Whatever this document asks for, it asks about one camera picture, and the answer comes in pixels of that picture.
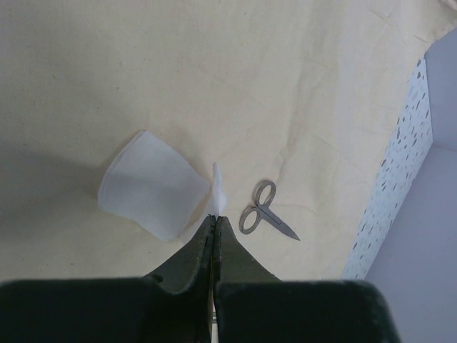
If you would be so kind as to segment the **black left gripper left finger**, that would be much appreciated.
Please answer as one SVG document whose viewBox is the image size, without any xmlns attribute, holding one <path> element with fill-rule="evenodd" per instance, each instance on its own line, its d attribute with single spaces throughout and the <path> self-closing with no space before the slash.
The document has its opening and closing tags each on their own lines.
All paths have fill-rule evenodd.
<svg viewBox="0 0 457 343">
<path fill-rule="evenodd" d="M 2 342 L 210 342 L 214 217 L 143 277 L 1 285 Z"/>
</svg>

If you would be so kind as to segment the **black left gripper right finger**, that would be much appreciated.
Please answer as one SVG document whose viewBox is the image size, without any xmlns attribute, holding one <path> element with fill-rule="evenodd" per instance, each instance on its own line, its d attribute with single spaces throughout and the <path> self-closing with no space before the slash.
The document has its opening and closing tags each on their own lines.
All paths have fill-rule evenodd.
<svg viewBox="0 0 457 343">
<path fill-rule="evenodd" d="M 361 281 L 285 282 L 238 242 L 226 217 L 214 232 L 220 342 L 399 342 L 386 300 Z"/>
</svg>

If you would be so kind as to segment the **white gauze pad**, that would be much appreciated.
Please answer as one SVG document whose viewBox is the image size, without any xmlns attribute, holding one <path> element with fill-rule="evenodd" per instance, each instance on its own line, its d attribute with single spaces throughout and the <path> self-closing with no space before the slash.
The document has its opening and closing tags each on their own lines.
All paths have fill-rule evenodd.
<svg viewBox="0 0 457 343">
<path fill-rule="evenodd" d="M 209 189 L 177 151 L 140 131 L 106 170 L 97 203 L 168 242 L 182 233 Z"/>
<path fill-rule="evenodd" d="M 221 169 L 213 163 L 213 184 L 211 188 L 210 214 L 219 217 L 227 205 L 227 196 L 223 189 Z"/>
</svg>

